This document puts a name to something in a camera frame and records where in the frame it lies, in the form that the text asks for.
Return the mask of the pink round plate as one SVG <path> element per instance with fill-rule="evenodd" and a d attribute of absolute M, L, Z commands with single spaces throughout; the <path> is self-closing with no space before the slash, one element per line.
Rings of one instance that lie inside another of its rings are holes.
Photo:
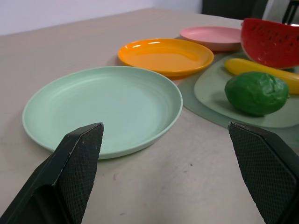
<path fill-rule="evenodd" d="M 241 30 L 229 27 L 200 26 L 185 28 L 180 36 L 211 51 L 234 51 L 241 48 Z"/>

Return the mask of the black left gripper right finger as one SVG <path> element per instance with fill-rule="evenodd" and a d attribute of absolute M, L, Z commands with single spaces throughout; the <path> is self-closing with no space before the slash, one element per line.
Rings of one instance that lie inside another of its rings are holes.
<path fill-rule="evenodd" d="M 243 181 L 265 224 L 299 224 L 299 156 L 275 133 L 230 122 Z"/>

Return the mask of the light green round plate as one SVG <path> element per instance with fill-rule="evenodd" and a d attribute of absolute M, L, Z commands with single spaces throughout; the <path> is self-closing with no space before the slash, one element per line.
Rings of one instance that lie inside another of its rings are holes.
<path fill-rule="evenodd" d="M 63 76 L 27 102 L 22 124 L 37 144 L 55 151 L 71 131 L 104 126 L 101 159 L 138 152 L 157 142 L 178 120 L 183 107 L 178 87 L 156 72 L 108 66 Z"/>

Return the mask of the orange round plate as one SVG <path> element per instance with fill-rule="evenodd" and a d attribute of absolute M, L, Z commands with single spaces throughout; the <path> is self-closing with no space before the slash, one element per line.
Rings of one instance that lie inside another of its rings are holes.
<path fill-rule="evenodd" d="M 119 60 L 148 69 L 169 79 L 182 79 L 207 68 L 214 60 L 207 47 L 180 39 L 145 39 L 128 43 L 118 51 Z"/>

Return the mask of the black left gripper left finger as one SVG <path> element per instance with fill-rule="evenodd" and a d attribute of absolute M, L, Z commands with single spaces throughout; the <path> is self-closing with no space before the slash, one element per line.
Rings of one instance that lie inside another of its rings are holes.
<path fill-rule="evenodd" d="M 103 123 L 66 134 L 10 203 L 0 224 L 81 224 L 97 172 Z"/>

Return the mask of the red watermelon slice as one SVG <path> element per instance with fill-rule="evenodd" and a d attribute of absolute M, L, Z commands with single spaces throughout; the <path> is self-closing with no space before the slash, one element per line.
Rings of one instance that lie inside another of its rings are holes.
<path fill-rule="evenodd" d="M 241 46 L 256 63 L 277 69 L 299 66 L 299 27 L 246 18 L 242 22 Z"/>

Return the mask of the pale green square tray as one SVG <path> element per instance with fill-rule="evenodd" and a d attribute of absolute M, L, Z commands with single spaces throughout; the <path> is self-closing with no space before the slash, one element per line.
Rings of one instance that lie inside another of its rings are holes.
<path fill-rule="evenodd" d="M 232 77 L 224 63 L 232 58 L 246 59 L 246 56 L 242 52 L 217 54 L 209 68 L 179 84 L 184 107 L 223 127 L 227 127 L 229 122 L 237 122 L 268 130 L 299 151 L 299 96 L 291 95 L 283 108 L 263 117 L 250 116 L 235 109 L 224 91 Z"/>

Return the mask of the yellow banana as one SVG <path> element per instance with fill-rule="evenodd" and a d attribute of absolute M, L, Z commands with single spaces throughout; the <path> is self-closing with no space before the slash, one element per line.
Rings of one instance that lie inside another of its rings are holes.
<path fill-rule="evenodd" d="M 299 74 L 267 67 L 249 60 L 232 58 L 225 63 L 225 68 L 235 76 L 245 72 L 264 72 L 273 75 L 288 84 L 289 93 L 299 95 Z"/>

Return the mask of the green lime fruit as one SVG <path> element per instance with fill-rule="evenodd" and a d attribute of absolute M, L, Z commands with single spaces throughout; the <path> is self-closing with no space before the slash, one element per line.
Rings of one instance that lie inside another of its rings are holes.
<path fill-rule="evenodd" d="M 287 83 L 264 72 L 244 72 L 227 81 L 225 95 L 236 109 L 253 116 L 280 110 L 289 98 Z"/>

